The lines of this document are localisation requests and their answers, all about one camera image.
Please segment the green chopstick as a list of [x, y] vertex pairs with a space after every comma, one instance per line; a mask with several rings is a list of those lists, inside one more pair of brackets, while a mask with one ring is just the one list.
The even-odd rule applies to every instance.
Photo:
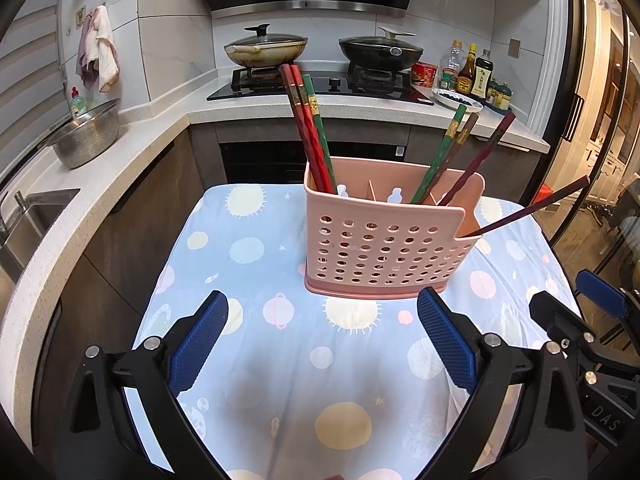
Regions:
[[424, 174], [418, 188], [416, 189], [416, 192], [414, 192], [414, 195], [412, 196], [411, 203], [420, 204], [422, 202], [423, 197], [427, 192], [427, 188], [431, 184], [437, 169], [444, 160], [452, 142], [454, 142], [454, 137], [456, 136], [461, 119], [463, 118], [465, 113], [466, 106], [464, 104], [460, 104], [454, 112], [454, 118], [451, 119], [445, 135], [440, 141], [438, 150], [431, 162], [431, 165], [426, 170], [426, 173]]
[[311, 76], [309, 74], [303, 74], [303, 83], [307, 92], [309, 106], [311, 110], [311, 116], [314, 120], [314, 126], [318, 132], [318, 138], [320, 142], [320, 146], [323, 152], [323, 158], [326, 162], [326, 169], [328, 170], [328, 174], [330, 177], [330, 181], [333, 188], [333, 193], [337, 193], [337, 184], [334, 176], [334, 169], [332, 165], [332, 159], [329, 151], [328, 140], [326, 140], [326, 130], [324, 130], [324, 125], [322, 122], [319, 102], [316, 96], [316, 92], [314, 92], [314, 84], [312, 83]]

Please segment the red instant noodle cup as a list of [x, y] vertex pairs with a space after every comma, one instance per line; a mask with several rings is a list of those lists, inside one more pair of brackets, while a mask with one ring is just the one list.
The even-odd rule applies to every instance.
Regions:
[[414, 84], [424, 88], [433, 88], [436, 81], [438, 66], [431, 63], [416, 62], [411, 67], [411, 80]]

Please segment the clear plastic oil bottle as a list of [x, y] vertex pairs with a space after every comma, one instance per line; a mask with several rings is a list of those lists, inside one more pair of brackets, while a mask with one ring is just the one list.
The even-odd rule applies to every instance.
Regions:
[[445, 90], [454, 90], [458, 75], [462, 69], [462, 42], [454, 40], [449, 51], [442, 57], [439, 67], [438, 86]]

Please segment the brown chopstick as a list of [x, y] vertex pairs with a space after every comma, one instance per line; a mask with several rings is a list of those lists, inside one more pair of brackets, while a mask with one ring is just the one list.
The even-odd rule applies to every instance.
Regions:
[[459, 148], [462, 147], [462, 145], [464, 144], [464, 142], [468, 138], [469, 134], [473, 130], [475, 124], [478, 121], [478, 118], [480, 118], [480, 114], [472, 113], [469, 116], [468, 120], [464, 123], [462, 129], [457, 131], [456, 136], [454, 137], [454, 142], [452, 142], [449, 150], [447, 151], [447, 154], [446, 154], [444, 160], [442, 161], [442, 163], [440, 164], [439, 168], [437, 169], [436, 174], [434, 175], [434, 178], [433, 178], [431, 184], [428, 186], [427, 192], [425, 193], [425, 195], [423, 197], [423, 200], [422, 200], [422, 202], [420, 204], [422, 204], [424, 202], [424, 200], [427, 199], [427, 197], [432, 192], [432, 189], [434, 188], [434, 186], [438, 183], [439, 179], [445, 173], [445, 171], [447, 170], [447, 168], [449, 166], [449, 163], [454, 158], [454, 155], [457, 154], [457, 151], [459, 151]]

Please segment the dark soy sauce bottle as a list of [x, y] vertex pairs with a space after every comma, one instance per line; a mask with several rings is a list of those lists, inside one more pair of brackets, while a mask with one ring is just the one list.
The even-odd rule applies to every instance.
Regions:
[[475, 60], [475, 74], [470, 95], [477, 101], [484, 102], [487, 98], [489, 83], [494, 72], [494, 62], [491, 61], [490, 51], [483, 53]]

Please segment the dark red chopstick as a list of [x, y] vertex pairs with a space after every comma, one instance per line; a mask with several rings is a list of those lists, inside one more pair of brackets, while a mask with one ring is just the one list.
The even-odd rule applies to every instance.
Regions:
[[466, 234], [466, 237], [482, 236], [493, 230], [500, 229], [503, 226], [507, 226], [510, 223], [520, 220], [521, 218], [530, 216], [534, 212], [544, 209], [549, 205], [552, 205], [553, 203], [572, 195], [575, 192], [581, 191], [588, 185], [590, 185], [590, 177], [582, 176], [572, 183], [565, 185], [564, 188], [560, 188], [559, 191], [552, 193], [550, 196], [544, 198], [543, 200], [540, 200], [539, 202], [533, 203], [523, 209], [515, 211], [513, 214], [509, 214], [508, 216], [503, 217], [500, 220], [488, 224], [488, 226], [483, 226], [482, 228], [469, 232], [468, 234]]

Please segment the beige frying pan with lid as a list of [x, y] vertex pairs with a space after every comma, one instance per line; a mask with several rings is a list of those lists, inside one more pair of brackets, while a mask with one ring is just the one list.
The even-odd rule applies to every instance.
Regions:
[[268, 23], [247, 27], [252, 36], [226, 44], [224, 53], [233, 63], [250, 70], [295, 62], [306, 49], [308, 38], [284, 32], [268, 32], [268, 27]]

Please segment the black gas stove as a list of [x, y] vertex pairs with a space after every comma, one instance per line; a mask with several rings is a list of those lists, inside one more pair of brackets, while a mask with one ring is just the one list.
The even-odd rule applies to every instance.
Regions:
[[[315, 94], [342, 94], [343, 96], [366, 96], [367, 98], [389, 99], [433, 105], [433, 101], [413, 88], [410, 73], [389, 72], [388, 70], [368, 70], [350, 63], [342, 72], [311, 70], [308, 75]], [[232, 73], [231, 81], [216, 90], [207, 99], [216, 101], [236, 99], [242, 96], [272, 96], [285, 94], [284, 81], [274, 68], [250, 70], [240, 68]]]

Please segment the green dish soap bottle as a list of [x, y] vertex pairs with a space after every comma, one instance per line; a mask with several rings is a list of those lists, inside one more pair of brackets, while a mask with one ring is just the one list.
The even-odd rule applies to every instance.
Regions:
[[76, 87], [70, 89], [70, 111], [74, 117], [79, 117], [88, 112], [86, 100], [80, 95]]

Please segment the red chopstick in holder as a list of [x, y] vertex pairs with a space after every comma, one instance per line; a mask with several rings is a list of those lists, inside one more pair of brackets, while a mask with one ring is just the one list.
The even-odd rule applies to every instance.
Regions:
[[298, 85], [295, 82], [292, 68], [288, 64], [282, 64], [279, 70], [284, 81], [286, 93], [288, 94], [288, 100], [290, 101], [296, 127], [303, 142], [309, 170], [314, 178], [316, 190], [329, 193], [332, 191], [332, 186], [328, 170], [326, 170], [320, 145], [309, 129], [312, 125], [312, 120], [306, 117], [303, 100], [300, 98]]

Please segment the seasoning jar set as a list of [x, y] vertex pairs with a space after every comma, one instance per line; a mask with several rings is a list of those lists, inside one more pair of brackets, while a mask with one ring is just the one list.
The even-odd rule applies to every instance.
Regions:
[[495, 112], [505, 115], [511, 110], [512, 90], [506, 82], [499, 84], [492, 78], [487, 88], [486, 104]]

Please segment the white plate with food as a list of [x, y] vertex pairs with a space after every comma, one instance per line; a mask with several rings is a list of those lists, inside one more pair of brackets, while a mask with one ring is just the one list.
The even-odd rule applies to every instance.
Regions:
[[432, 98], [439, 102], [440, 105], [450, 108], [450, 110], [456, 110], [462, 105], [465, 107], [466, 114], [480, 113], [484, 108], [481, 102], [447, 89], [434, 88], [432, 90]]

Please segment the black wok with lid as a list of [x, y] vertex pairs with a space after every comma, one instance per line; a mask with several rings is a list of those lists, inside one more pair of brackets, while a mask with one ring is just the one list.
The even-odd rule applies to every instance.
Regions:
[[383, 36], [359, 36], [338, 40], [343, 54], [354, 65], [368, 70], [402, 72], [420, 60], [423, 49], [400, 36], [412, 37], [413, 32], [395, 32], [382, 27]]

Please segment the stainless steel sink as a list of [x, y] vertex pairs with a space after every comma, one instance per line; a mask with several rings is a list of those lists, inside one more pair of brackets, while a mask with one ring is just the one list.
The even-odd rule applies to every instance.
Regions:
[[1, 279], [16, 284], [52, 224], [79, 188], [29, 194], [16, 192], [17, 210], [1, 220]]

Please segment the light blue patterned tablecloth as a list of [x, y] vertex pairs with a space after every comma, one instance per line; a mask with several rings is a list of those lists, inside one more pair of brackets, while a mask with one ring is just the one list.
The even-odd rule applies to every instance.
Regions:
[[[134, 346], [165, 336], [213, 290], [228, 321], [178, 403], [231, 479], [414, 479], [468, 394], [449, 378], [416, 316], [416, 298], [385, 301], [306, 289], [301, 184], [205, 191], [186, 218], [150, 297]], [[448, 278], [451, 310], [510, 346], [548, 339], [529, 315], [536, 292], [578, 313], [559, 261], [527, 217], [460, 249], [419, 223], [386, 238], [412, 243], [414, 278]]]

